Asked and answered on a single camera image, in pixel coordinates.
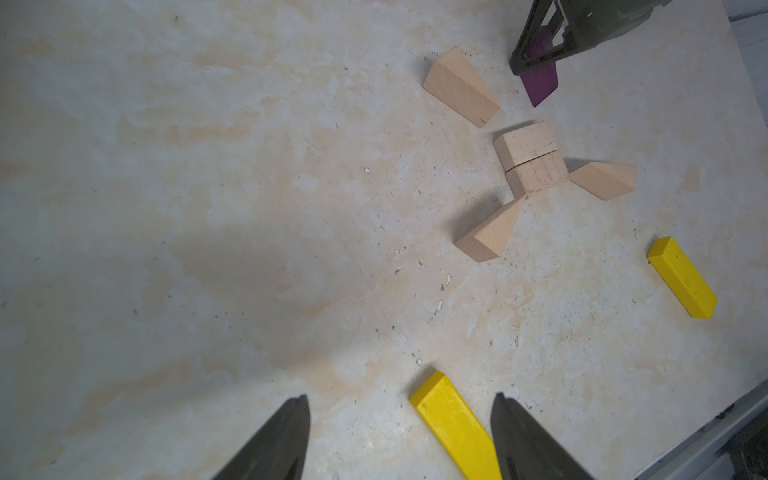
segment stacked wooden blocks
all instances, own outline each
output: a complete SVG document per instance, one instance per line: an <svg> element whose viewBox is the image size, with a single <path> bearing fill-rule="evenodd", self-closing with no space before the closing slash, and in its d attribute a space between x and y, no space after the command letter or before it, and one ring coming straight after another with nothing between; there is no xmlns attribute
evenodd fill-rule
<svg viewBox="0 0 768 480"><path fill-rule="evenodd" d="M545 121L507 132L493 146L515 198L530 197L568 179L554 133Z"/></svg>
<svg viewBox="0 0 768 480"><path fill-rule="evenodd" d="M488 86L458 47L437 59L424 89L478 127L501 108ZM515 201L495 211L456 242L477 262L499 258L515 228L525 199L568 179L554 133L545 121L509 131L493 142ZM637 169L631 165L589 162L571 180L603 200L634 190Z"/></svg>

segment yellow block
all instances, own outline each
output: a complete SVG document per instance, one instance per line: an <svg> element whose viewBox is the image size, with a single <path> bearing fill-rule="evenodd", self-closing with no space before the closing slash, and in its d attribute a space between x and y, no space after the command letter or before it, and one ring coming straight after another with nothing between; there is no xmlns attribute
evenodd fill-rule
<svg viewBox="0 0 768 480"><path fill-rule="evenodd" d="M672 237L660 238L648 252L650 263L693 318L711 318L717 296Z"/></svg>
<svg viewBox="0 0 768 480"><path fill-rule="evenodd" d="M502 480L491 437L444 373L433 373L411 405L468 480Z"/></svg>

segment purple block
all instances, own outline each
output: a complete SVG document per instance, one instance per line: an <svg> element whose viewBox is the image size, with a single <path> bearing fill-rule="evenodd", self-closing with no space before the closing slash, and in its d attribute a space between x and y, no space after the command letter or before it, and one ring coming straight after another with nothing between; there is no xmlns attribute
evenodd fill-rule
<svg viewBox="0 0 768 480"><path fill-rule="evenodd" d="M528 47L529 58L536 58L552 49L552 32L547 25L542 25L534 35L531 45ZM558 69L554 63L544 65L520 75L525 91L531 99L533 106L544 101L550 93L558 87Z"/></svg>

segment white marble surface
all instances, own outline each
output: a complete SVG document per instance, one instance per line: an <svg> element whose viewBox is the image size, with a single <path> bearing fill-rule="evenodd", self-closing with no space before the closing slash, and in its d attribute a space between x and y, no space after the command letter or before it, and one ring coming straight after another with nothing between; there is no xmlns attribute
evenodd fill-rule
<svg viewBox="0 0 768 480"><path fill-rule="evenodd" d="M460 478L407 402L429 367L630 478L764 379L768 131L723 6L558 63L535 110L528 6L3 2L0 478L210 478L300 393L304 478ZM421 89L454 45L502 104L482 129ZM511 199L494 133L538 119L637 190L563 184L476 264L452 241ZM666 235L713 319L648 264Z"/></svg>

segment wooden block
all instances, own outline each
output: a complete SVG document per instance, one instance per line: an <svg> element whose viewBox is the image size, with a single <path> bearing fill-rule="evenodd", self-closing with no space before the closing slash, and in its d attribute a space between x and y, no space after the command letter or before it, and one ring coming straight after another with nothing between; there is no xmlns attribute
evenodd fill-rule
<svg viewBox="0 0 768 480"><path fill-rule="evenodd" d="M507 172L507 182L515 198L529 197L553 187L568 178L568 169L556 150Z"/></svg>
<svg viewBox="0 0 768 480"><path fill-rule="evenodd" d="M554 133L545 121L508 131L493 142L504 172L558 149Z"/></svg>
<svg viewBox="0 0 768 480"><path fill-rule="evenodd" d="M656 240L648 252L648 259L693 318L712 318L717 296L674 238Z"/></svg>
<svg viewBox="0 0 768 480"><path fill-rule="evenodd" d="M467 480L502 480L491 437L444 373L433 373L411 405Z"/></svg>
<svg viewBox="0 0 768 480"><path fill-rule="evenodd" d="M571 172L571 181L603 200L634 191L637 167L634 165L589 162Z"/></svg>
<svg viewBox="0 0 768 480"><path fill-rule="evenodd" d="M496 210L455 245L475 262L499 258L507 248L509 236L523 209L525 198L514 200Z"/></svg>
<svg viewBox="0 0 768 480"><path fill-rule="evenodd" d="M501 108L458 47L437 59L429 69L424 89L478 127Z"/></svg>

